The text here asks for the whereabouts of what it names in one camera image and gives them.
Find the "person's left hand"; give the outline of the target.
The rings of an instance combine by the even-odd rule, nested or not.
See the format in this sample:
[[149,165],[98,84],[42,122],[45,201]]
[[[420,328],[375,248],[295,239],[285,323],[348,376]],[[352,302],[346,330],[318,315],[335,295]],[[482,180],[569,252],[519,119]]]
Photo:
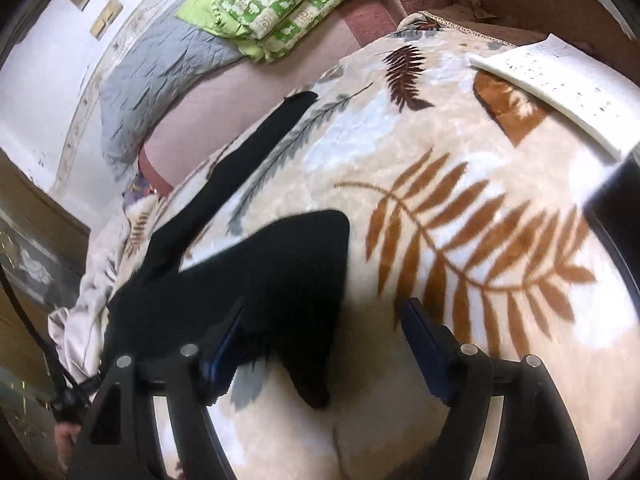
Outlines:
[[54,425],[54,442],[56,452],[58,452],[58,463],[64,472],[68,471],[68,466],[70,466],[74,445],[81,429],[81,425],[71,422],[57,422]]

